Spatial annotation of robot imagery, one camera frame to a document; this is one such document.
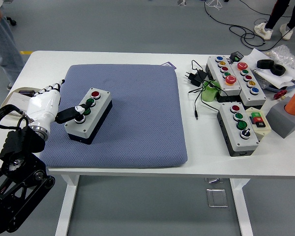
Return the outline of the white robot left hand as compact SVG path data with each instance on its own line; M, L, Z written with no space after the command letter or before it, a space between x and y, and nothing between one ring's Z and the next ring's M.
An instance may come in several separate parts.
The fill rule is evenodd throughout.
M94 103L94 99L59 112L60 88L65 80L36 92L29 100L26 114L31 118L29 126L44 139L48 139L51 123L59 124L78 118Z

